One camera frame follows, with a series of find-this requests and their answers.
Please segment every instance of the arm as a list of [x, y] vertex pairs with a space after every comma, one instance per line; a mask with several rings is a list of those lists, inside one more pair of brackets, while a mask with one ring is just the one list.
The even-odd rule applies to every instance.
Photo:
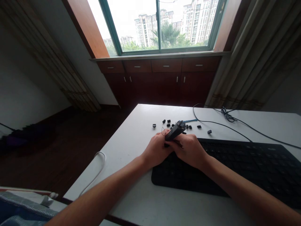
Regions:
[[137, 179], [173, 151], [164, 148], [164, 141], [165, 136], [157, 133], [142, 155], [84, 193], [46, 225], [99, 225]]
[[293, 209], [209, 156], [195, 135], [180, 134], [176, 140], [181, 147], [175, 142], [166, 143], [180, 159], [217, 183], [257, 224], [301, 224], [301, 215]]

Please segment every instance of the windowsill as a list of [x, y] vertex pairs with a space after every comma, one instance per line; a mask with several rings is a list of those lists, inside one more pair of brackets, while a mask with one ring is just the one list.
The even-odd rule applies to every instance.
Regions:
[[167, 58], [188, 58], [188, 57], [211, 57], [211, 56], [224, 56], [231, 52], [185, 52], [185, 53], [161, 53], [161, 54], [148, 54], [148, 55], [134, 55], [134, 56], [112, 56], [108, 58], [90, 59], [90, 61], [119, 61], [119, 60], [144, 60], [144, 59], [167, 59]]

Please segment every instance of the keyboard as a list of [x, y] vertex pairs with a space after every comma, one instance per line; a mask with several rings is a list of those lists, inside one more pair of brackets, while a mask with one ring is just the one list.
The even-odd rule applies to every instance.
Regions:
[[[279, 144], [200, 139], [204, 150], [222, 164], [292, 208], [301, 208], [301, 162]], [[171, 153], [153, 168], [158, 186], [227, 196], [200, 170]]]

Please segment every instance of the green window frame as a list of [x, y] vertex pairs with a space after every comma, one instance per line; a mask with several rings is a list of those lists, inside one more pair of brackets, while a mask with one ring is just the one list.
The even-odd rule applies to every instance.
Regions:
[[155, 50], [138, 50], [138, 51], [122, 51], [121, 44], [117, 35], [117, 31], [113, 22], [113, 17], [109, 8], [109, 4], [107, 0], [99, 0], [103, 16], [108, 26], [108, 30], [110, 32], [112, 42], [116, 49], [118, 56], [132, 56], [132, 55], [148, 55], [148, 54], [160, 54], [160, 53], [180, 53], [180, 52], [195, 52], [195, 51], [211, 51], [213, 50], [213, 46], [215, 43], [215, 39], [219, 30], [219, 25], [223, 16], [224, 8], [227, 0], [219, 0], [214, 21], [212, 24], [211, 33], [208, 39], [207, 46], [196, 46], [196, 47], [182, 47], [182, 48], [161, 48], [161, 23], [160, 23], [160, 1], [156, 1], [156, 17], [157, 17], [157, 29], [158, 29], [158, 49]]

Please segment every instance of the beige curtain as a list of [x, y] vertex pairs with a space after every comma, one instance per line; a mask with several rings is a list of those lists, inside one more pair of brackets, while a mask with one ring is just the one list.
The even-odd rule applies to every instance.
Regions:
[[301, 60], [301, 1], [257, 0], [210, 106], [260, 110]]
[[1, 0], [0, 21], [44, 66], [73, 106], [86, 111], [100, 109], [96, 98], [27, 0]]

